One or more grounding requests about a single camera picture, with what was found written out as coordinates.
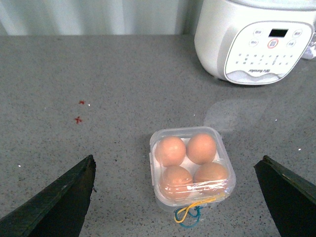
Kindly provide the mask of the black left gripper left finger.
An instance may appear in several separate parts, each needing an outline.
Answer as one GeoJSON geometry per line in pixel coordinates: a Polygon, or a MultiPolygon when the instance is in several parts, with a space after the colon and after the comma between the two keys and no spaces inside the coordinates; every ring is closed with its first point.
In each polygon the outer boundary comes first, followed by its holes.
{"type": "Polygon", "coordinates": [[[88,155],[0,220],[2,237],[78,237],[94,188],[96,162],[88,155]]]}

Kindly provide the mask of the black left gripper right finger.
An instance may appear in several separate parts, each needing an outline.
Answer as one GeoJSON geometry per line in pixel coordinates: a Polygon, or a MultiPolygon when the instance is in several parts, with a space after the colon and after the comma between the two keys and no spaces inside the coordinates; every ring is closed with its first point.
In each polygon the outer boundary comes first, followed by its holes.
{"type": "Polygon", "coordinates": [[[314,237],[316,186],[269,156],[263,156],[254,169],[279,234],[314,237]]]}

